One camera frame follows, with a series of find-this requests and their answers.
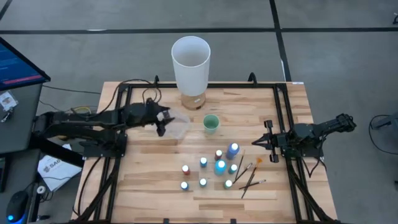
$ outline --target paint bottle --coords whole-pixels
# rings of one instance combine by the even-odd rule
[[[200,158],[200,167],[206,167],[207,166],[207,159],[202,157]]]
[[[221,150],[217,150],[216,151],[216,156],[214,157],[214,159],[217,161],[217,160],[220,160],[221,159],[221,156],[223,156],[223,151],[221,151]]]
[[[188,183],[186,183],[185,181],[181,183],[181,189],[182,190],[188,190],[189,189],[189,185]]]
[[[206,184],[207,184],[207,180],[206,179],[202,178],[202,179],[199,180],[199,186],[200,187],[206,187]]]
[[[225,156],[227,159],[234,159],[238,152],[239,152],[239,145],[237,143],[231,143],[228,146]]]
[[[216,175],[223,175],[226,170],[226,163],[224,160],[220,159],[216,162],[214,166],[214,173]]]
[[[189,175],[191,173],[191,171],[189,170],[189,167],[187,165],[182,166],[182,172],[185,175]]]
[[[227,181],[224,183],[224,188],[225,188],[225,189],[229,189],[229,188],[231,188],[231,187],[232,187],[232,181],[227,180]]]
[[[233,174],[235,173],[235,171],[238,169],[238,166],[236,164],[232,164],[229,169],[228,169],[228,173],[229,174]]]

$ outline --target monitor screen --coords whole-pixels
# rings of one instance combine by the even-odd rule
[[[0,90],[33,85],[50,78],[0,38]]]

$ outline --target paintbrush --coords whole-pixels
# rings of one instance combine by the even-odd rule
[[[256,183],[253,183],[253,184],[249,184],[248,187],[251,187],[251,186],[256,185],[256,184],[264,183],[265,181],[267,181],[267,180],[260,180],[259,182],[256,182]]]
[[[260,164],[261,162],[262,162],[262,159],[261,159],[261,158],[257,158],[256,166],[254,167],[254,170],[253,170],[253,172],[251,173],[250,179],[249,179],[248,183],[246,184],[246,186],[245,186],[245,188],[244,188],[244,192],[243,192],[241,198],[243,198],[244,194],[246,194],[246,191],[248,190],[249,185],[250,185],[250,183],[251,183],[251,181],[252,181],[254,175],[256,174],[257,168],[259,167],[259,164]]]
[[[248,169],[249,169],[252,165],[253,165],[253,163],[251,162],[251,163],[246,167],[246,169],[241,173],[241,175],[239,175],[238,178],[236,178],[236,179],[234,180],[234,182],[233,182],[232,184],[235,184],[235,182],[236,182],[239,178],[241,178],[241,176],[242,176],[246,171],[248,171]]]
[[[242,158],[241,158],[241,162],[239,163],[238,170],[236,171],[235,181],[236,181],[236,179],[238,178],[238,173],[239,173],[239,170],[241,169],[241,165],[242,165],[242,161],[243,161],[243,157],[244,157],[244,153],[245,153],[245,152],[246,152],[246,150],[244,149],[244,150],[243,150],[243,154],[242,154]]]

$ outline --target plastic cup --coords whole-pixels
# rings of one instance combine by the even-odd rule
[[[206,133],[214,134],[220,126],[220,120],[216,115],[208,114],[205,116],[205,119],[203,119],[203,125],[205,126]]]
[[[182,37],[173,44],[172,58],[178,90],[187,96],[205,92],[209,79],[210,46],[199,37]]]

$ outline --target wooden table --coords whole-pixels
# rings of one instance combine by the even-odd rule
[[[111,100],[116,82],[106,82],[103,87],[98,110]],[[287,84],[290,104],[295,123],[312,123],[310,106],[303,84]],[[132,93],[132,102],[142,101],[143,88],[136,88]],[[174,88],[163,88],[161,105],[189,115],[191,128],[183,140],[170,137],[158,137],[153,126],[129,129],[126,155],[121,161],[116,199],[112,222],[210,222],[229,223],[236,218],[238,223],[295,223],[286,164],[282,157],[279,163],[269,161],[270,151],[251,142],[266,132],[263,121],[274,122],[274,132],[279,132],[274,94],[268,88],[208,88],[206,103],[202,109],[189,111],[181,105],[180,93]],[[282,109],[285,115],[285,127],[289,129],[283,96],[280,93]],[[214,135],[207,135],[203,130],[203,117],[216,114],[221,126]],[[231,189],[225,190],[223,182],[234,179],[235,175],[218,177],[214,175],[214,155],[217,149],[225,152],[227,145],[236,142],[241,152],[246,150],[243,166],[255,163],[257,157],[263,158],[253,181],[266,179],[267,182],[250,187],[241,199],[239,187],[248,181],[252,169],[247,171]],[[241,152],[228,165],[239,164]],[[201,157],[208,159],[208,167],[201,168]],[[96,159],[85,162],[81,179]],[[306,158],[311,169],[316,160]],[[183,175],[181,167],[186,164],[191,169],[189,176]],[[86,208],[98,191],[103,169],[103,159],[94,168],[89,177],[83,198],[82,208]],[[199,178],[208,179],[206,188],[200,188]],[[180,183],[187,181],[190,189],[184,192]],[[336,218],[335,207],[328,184],[325,169],[319,166],[309,179],[308,189],[326,214]],[[301,194],[300,205],[303,218],[305,207]],[[108,196],[103,200],[101,217],[104,218]]]

